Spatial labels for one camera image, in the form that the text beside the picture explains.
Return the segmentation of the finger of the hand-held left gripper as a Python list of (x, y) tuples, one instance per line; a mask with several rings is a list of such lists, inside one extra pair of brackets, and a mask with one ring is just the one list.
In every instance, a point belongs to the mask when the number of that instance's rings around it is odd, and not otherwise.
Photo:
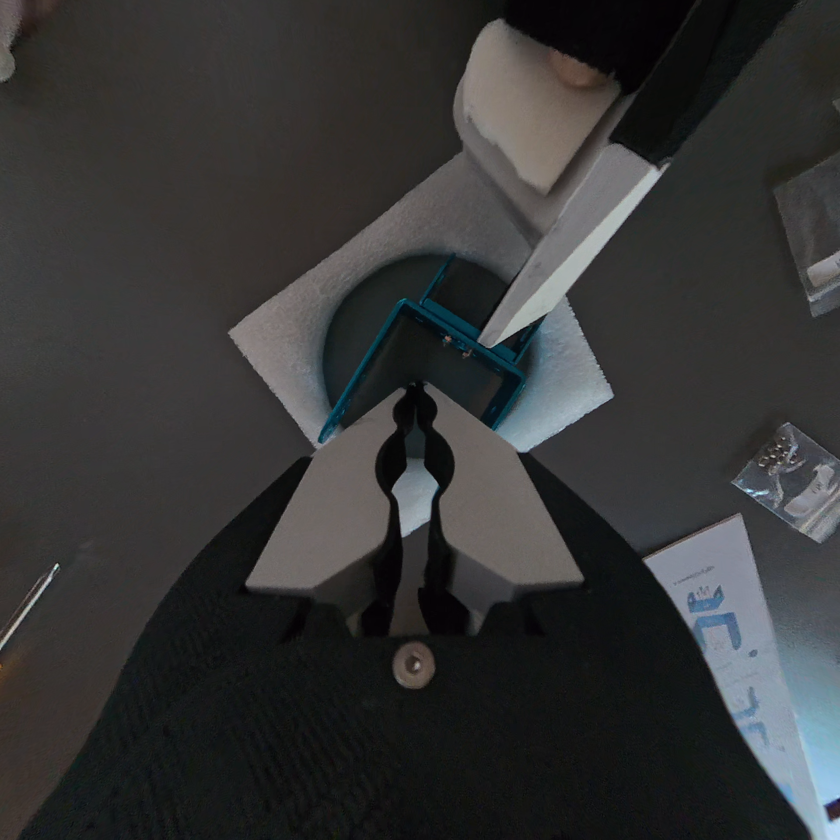
[(651, 164), (621, 144), (604, 147), (510, 284), (479, 343), (493, 348), (554, 310), (669, 166), (670, 159)]

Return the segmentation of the yellow screwdriver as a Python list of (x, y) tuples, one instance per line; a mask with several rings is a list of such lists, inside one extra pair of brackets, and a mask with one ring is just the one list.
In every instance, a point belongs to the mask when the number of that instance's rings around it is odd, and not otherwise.
[(38, 577), (35, 583), (28, 590), (23, 600), (17, 605), (12, 615), (8, 618), (1, 631), (1, 655), (12, 641), (16, 632), (23, 625), (28, 615), (33, 611), (41, 600), (54, 579), (62, 571), (62, 563), (53, 563), (47, 571)]

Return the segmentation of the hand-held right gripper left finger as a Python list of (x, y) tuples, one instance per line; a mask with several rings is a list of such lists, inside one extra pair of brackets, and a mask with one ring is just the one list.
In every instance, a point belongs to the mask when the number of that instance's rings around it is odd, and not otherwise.
[(281, 595), (357, 615), (359, 632), (386, 637), (403, 575), (400, 508), (418, 385), (399, 388), (322, 446), (245, 582), (252, 595)]

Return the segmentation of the group of clear screw bags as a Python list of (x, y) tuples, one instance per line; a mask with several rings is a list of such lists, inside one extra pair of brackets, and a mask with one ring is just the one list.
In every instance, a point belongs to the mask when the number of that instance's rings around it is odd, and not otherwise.
[[(773, 189), (794, 267), (814, 318), (839, 304), (839, 153)], [(732, 484), (816, 543), (838, 530), (839, 461), (783, 423)]]

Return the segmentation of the blue metal bracket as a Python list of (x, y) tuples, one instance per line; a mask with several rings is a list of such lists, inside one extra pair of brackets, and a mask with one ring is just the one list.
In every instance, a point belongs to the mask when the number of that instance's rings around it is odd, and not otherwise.
[(526, 388), (538, 319), (493, 347), (479, 342), (508, 291), (493, 270), (451, 254), (410, 255), (372, 271), (339, 304), (322, 372), (325, 444), (395, 390), (432, 385), (497, 432)]

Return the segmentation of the white foam square with hole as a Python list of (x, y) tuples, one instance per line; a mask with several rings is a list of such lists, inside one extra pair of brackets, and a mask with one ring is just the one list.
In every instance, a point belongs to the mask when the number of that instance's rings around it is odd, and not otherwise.
[[(332, 410), (322, 373), (328, 327), (364, 278), (399, 258), (456, 253), (506, 284), (531, 251), (478, 164), (460, 152), (229, 335), (308, 441), (320, 448)], [(566, 299), (542, 322), (529, 348), (535, 360), (528, 381), (498, 429), (519, 452), (529, 452), (613, 398)]]

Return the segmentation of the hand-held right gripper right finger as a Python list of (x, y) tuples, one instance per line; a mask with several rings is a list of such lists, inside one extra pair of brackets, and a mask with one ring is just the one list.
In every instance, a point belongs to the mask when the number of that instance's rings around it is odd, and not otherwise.
[(492, 607), (584, 576), (506, 440), (431, 385), (415, 385), (432, 499), (418, 604), (433, 635), (475, 632)]

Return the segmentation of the instruction booklet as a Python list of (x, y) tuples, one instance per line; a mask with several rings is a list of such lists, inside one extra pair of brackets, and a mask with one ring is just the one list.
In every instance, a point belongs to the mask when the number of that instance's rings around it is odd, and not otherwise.
[(740, 515), (645, 563), (692, 632), (736, 728), (808, 826), (834, 838), (817, 794), (747, 529)]

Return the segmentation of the person's left hand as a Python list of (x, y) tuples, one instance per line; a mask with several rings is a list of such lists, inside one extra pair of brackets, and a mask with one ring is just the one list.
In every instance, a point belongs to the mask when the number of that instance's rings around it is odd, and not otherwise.
[(600, 88), (611, 80), (600, 70), (557, 49), (549, 51), (549, 63), (556, 76), (569, 88)]

